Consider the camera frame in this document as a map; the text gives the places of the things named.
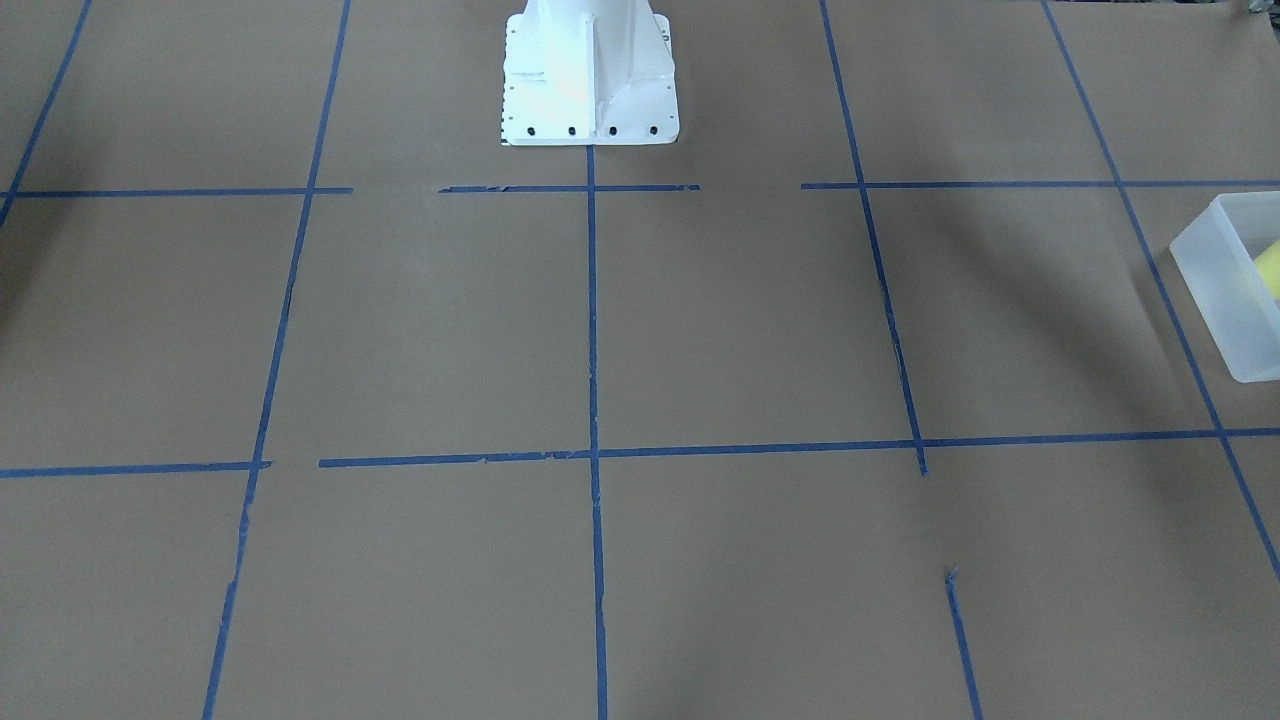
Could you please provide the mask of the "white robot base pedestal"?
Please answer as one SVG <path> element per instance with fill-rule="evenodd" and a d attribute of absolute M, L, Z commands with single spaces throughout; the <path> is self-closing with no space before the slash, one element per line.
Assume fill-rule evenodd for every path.
<path fill-rule="evenodd" d="M 503 145 L 678 141 L 671 23 L 649 1 L 527 1 L 506 20 L 503 73 Z"/>

